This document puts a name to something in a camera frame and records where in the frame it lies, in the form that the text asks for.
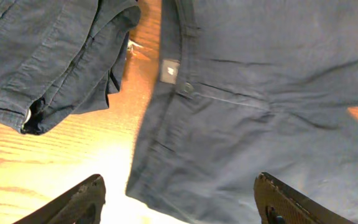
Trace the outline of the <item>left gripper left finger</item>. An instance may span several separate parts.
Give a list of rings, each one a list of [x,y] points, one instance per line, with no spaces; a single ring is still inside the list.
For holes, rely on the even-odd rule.
[[[100,224],[105,196],[103,177],[93,174],[14,224]]]

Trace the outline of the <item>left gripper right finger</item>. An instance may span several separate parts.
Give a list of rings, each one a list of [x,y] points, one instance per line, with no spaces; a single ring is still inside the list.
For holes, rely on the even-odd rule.
[[[267,172],[255,179],[254,198],[262,224],[354,224]]]

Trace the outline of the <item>navy blue shorts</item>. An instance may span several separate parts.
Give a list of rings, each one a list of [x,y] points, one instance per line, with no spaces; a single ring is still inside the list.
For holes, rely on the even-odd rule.
[[[358,0],[164,1],[160,74],[126,195],[259,223],[268,172],[358,223]]]

